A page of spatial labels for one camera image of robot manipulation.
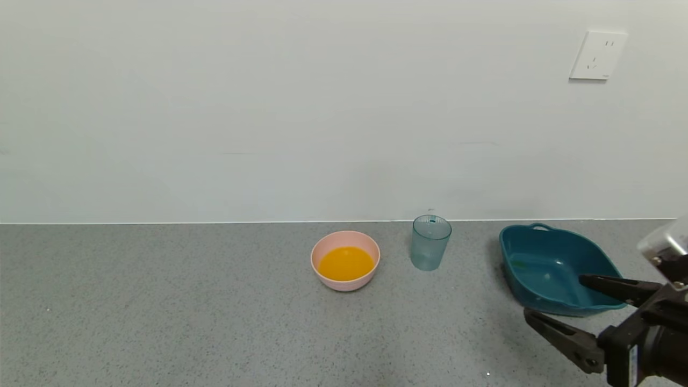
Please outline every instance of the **wall socket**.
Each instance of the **wall socket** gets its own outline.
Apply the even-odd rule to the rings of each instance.
[[[571,79],[609,79],[628,34],[588,31],[571,70]]]

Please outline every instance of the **pink bowl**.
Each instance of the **pink bowl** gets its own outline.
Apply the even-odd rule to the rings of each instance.
[[[323,260],[325,254],[339,247],[358,247],[363,249],[373,258],[373,263],[375,264],[373,269],[363,277],[350,281],[335,281],[320,274],[317,269],[320,261]],[[331,233],[320,239],[313,247],[313,251],[310,252],[310,266],[313,268],[313,271],[315,271],[322,283],[336,291],[355,291],[360,289],[373,278],[378,264],[380,264],[380,247],[378,247],[373,238],[358,231],[337,231],[336,233]]]

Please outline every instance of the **transparent blue cup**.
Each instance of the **transparent blue cup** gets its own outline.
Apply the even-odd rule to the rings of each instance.
[[[413,221],[411,262],[420,270],[432,271],[440,266],[451,235],[451,224],[435,215],[423,215]]]

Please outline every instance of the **orange juice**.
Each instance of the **orange juice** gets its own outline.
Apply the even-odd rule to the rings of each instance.
[[[325,254],[318,272],[331,280],[350,281],[368,274],[373,266],[373,258],[363,249],[340,247]]]

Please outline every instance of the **bowl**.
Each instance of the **bowl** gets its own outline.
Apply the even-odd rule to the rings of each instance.
[[[506,227],[499,241],[506,281],[523,306],[583,317],[626,305],[580,284],[581,274],[621,278],[593,241],[542,223]]]
[[[358,247],[364,250],[373,258],[373,269],[363,277],[350,281],[335,281],[320,274],[317,269],[320,265],[320,261],[325,254],[339,247]],[[378,244],[375,243],[373,238],[364,233],[359,233],[358,231],[337,231],[336,233],[331,233],[320,239],[313,247],[313,251],[310,252],[310,266],[313,268],[313,271],[322,283],[336,291],[355,291],[356,289],[362,288],[373,279],[373,275],[375,275],[375,271],[379,264],[380,247],[378,247]]]

